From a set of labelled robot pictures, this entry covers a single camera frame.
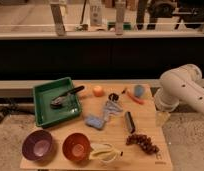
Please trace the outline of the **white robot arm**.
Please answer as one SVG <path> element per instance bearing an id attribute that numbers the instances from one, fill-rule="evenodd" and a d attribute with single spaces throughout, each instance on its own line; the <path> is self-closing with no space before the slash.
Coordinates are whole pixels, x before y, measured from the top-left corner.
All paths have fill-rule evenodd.
<path id="1" fill-rule="evenodd" d="M 159 79 L 160 88 L 154 95 L 159 111 L 172 112 L 181 101 L 204 115 L 204 88 L 198 84 L 202 71 L 195 64 L 185 64 L 165 71 Z"/>

